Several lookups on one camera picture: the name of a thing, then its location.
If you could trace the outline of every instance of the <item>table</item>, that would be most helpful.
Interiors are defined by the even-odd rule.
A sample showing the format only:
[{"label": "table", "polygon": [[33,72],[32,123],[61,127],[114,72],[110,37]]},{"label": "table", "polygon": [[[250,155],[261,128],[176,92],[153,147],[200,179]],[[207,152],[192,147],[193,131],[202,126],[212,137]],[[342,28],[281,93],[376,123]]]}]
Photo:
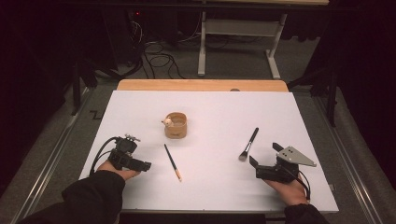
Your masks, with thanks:
[{"label": "table", "polygon": [[[280,4],[280,5],[307,5],[307,6],[327,6],[329,0],[204,0],[206,2],[222,3],[257,3],[257,4]],[[285,26],[287,14],[282,13],[279,21],[240,21],[240,20],[220,20],[207,19],[206,12],[202,12],[201,22],[201,47],[198,59],[198,76],[205,76],[206,34],[213,35],[250,35],[266,36],[273,38],[270,49],[265,51],[268,64],[271,69],[273,79],[280,79],[280,74],[276,66],[275,52],[283,27]]]},{"label": "table", "polygon": [[[188,119],[188,134],[179,140],[167,139],[161,124],[174,110]],[[123,80],[108,103],[80,178],[87,176],[94,155],[108,138],[129,132],[142,139],[134,157],[152,166],[127,182],[124,212],[282,212],[284,204],[276,193],[255,177],[248,162],[237,159],[256,126],[261,130],[250,155],[259,163],[275,163],[274,141],[284,147],[292,143],[318,164],[297,104],[282,81]],[[163,144],[168,145],[182,182]],[[104,152],[113,147],[109,144]],[[310,180],[311,202],[318,210],[338,211],[320,164],[300,169]]]}]

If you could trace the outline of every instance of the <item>wooden cup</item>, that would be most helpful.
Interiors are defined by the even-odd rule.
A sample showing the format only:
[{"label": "wooden cup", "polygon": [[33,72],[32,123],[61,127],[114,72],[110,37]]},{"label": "wooden cup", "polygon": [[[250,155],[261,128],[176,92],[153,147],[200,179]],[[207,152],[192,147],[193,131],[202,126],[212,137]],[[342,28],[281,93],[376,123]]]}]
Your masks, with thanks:
[{"label": "wooden cup", "polygon": [[165,126],[165,135],[168,138],[180,139],[187,135],[187,117],[180,112],[173,112],[166,116],[170,118],[173,125]]}]

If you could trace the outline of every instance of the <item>white metal stand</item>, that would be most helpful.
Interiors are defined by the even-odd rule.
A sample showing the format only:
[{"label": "white metal stand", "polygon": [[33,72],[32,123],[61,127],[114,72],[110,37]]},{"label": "white metal stand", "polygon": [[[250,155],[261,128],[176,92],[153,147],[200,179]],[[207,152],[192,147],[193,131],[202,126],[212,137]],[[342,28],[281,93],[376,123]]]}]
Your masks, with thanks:
[{"label": "white metal stand", "polygon": [[206,34],[213,35],[252,35],[252,36],[266,36],[273,37],[273,46],[266,51],[266,57],[270,65],[273,79],[280,79],[279,71],[277,70],[276,61],[274,58],[277,44],[279,43],[280,35],[287,14],[282,14],[280,21],[238,21],[238,20],[214,20],[206,19],[206,13],[202,12],[202,29],[201,29],[201,47],[198,62],[198,77],[205,76],[205,36]]}]

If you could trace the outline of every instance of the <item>wire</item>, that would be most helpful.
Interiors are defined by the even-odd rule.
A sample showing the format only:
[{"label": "wire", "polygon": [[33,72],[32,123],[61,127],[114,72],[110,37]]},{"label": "wire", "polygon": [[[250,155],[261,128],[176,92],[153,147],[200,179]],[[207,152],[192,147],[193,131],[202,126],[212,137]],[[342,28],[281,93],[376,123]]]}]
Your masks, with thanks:
[{"label": "wire", "polygon": [[297,182],[299,182],[301,185],[303,185],[303,187],[305,188],[305,192],[306,192],[305,198],[306,198],[308,201],[310,201],[310,200],[311,200],[311,187],[309,186],[308,179],[306,179],[305,175],[304,175],[301,171],[299,171],[299,173],[303,174],[303,176],[304,176],[306,182],[308,182],[308,186],[309,186],[309,187],[307,187],[306,184],[305,184],[298,176],[295,176],[289,169],[287,169],[287,168],[285,168],[285,167],[283,167],[283,166],[282,166],[282,169],[283,169],[284,171],[286,171],[287,173],[289,173],[291,176],[293,176],[294,179],[297,180]]},{"label": "wire", "polygon": [[136,45],[139,45],[140,42],[142,42],[143,29],[142,29],[142,27],[140,26],[139,23],[137,23],[137,22],[135,22],[135,21],[131,21],[131,23],[134,24],[134,26],[135,26],[135,28],[134,28],[134,36],[130,36],[133,43],[134,43],[134,37],[136,36],[137,28],[139,28],[139,30],[140,30],[139,41],[136,43]]},{"label": "wire", "polygon": [[104,155],[104,154],[101,155],[101,153],[102,153],[103,149],[105,148],[105,146],[109,142],[111,142],[113,140],[119,140],[119,139],[120,139],[120,137],[112,137],[112,138],[108,139],[107,141],[105,141],[105,143],[101,146],[101,148],[99,149],[98,153],[95,156],[95,159],[93,160],[92,167],[91,167],[91,170],[90,170],[90,176],[95,173],[95,165],[99,161],[99,159]]},{"label": "wire", "polygon": [[99,157],[98,157],[98,160],[100,160],[103,156],[105,156],[107,153],[109,153],[110,151],[107,151],[107,152],[104,152],[104,153],[102,153],[102,155],[100,155]]},{"label": "wire", "polygon": [[145,68],[145,66],[144,66],[143,64],[142,64],[142,68],[143,68],[143,71],[144,71],[145,74],[146,74],[146,78],[149,79],[148,71],[146,71],[146,68]]},{"label": "wire", "polygon": [[130,75],[132,75],[133,73],[137,72],[141,67],[143,66],[143,60],[141,58],[138,59],[136,65],[134,66],[134,68],[132,68],[131,70],[129,70],[128,72],[120,75],[119,73],[113,71],[112,69],[107,69],[104,67],[99,67],[98,69],[101,70],[102,72],[104,72],[106,75],[109,75],[109,77],[107,76],[102,76],[100,74],[95,73],[96,77],[99,78],[103,78],[103,79],[118,79],[118,80],[122,80]]},{"label": "wire", "polygon": [[198,19],[197,25],[196,25],[195,30],[192,33],[192,35],[190,37],[188,37],[187,39],[178,40],[177,42],[178,43],[186,42],[186,41],[192,40],[192,39],[200,36],[201,34],[197,35],[197,32],[198,32],[199,24],[201,23],[201,19],[202,19],[202,13],[199,14],[199,19]]},{"label": "wire", "polygon": [[[212,37],[219,37],[219,35],[209,35],[209,36],[212,36]],[[209,48],[209,49],[222,49],[222,48],[224,48],[225,46],[227,46],[228,45],[228,43],[230,42],[230,40],[229,39],[227,39],[227,38],[222,38],[222,39],[220,39],[221,41],[222,40],[225,40],[225,43],[224,44],[222,44],[221,46],[219,46],[219,47],[211,47],[211,46],[209,46],[207,43],[205,44],[205,47],[207,47],[207,48]]]},{"label": "wire", "polygon": [[[156,51],[150,52],[150,51],[148,51],[148,48],[151,47],[151,46],[159,46],[160,48],[158,50],[156,50]],[[150,70],[151,70],[151,73],[152,73],[154,79],[156,78],[156,74],[155,74],[154,68],[165,67],[166,65],[169,65],[168,70],[167,70],[167,74],[168,74],[168,76],[171,79],[173,79],[173,77],[171,76],[171,69],[172,69],[173,66],[175,66],[175,68],[177,69],[177,75],[179,77],[185,79],[185,77],[183,77],[180,74],[180,70],[178,69],[178,66],[177,66],[175,58],[172,55],[170,55],[170,54],[163,53],[163,45],[161,44],[161,42],[150,42],[150,43],[148,43],[145,46],[144,56],[145,56],[145,59],[146,59],[148,65],[150,67]],[[159,59],[165,59],[165,62],[164,63],[159,63],[159,64],[154,63],[155,61],[157,61]]]}]

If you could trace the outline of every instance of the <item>wooden table edge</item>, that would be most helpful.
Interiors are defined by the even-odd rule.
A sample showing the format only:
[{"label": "wooden table edge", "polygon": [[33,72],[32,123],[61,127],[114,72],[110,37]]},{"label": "wooden table edge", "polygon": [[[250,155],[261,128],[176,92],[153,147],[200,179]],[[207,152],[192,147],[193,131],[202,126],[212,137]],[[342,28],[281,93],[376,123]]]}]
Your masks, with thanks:
[{"label": "wooden table edge", "polygon": [[289,91],[282,80],[124,79],[117,91]]}]

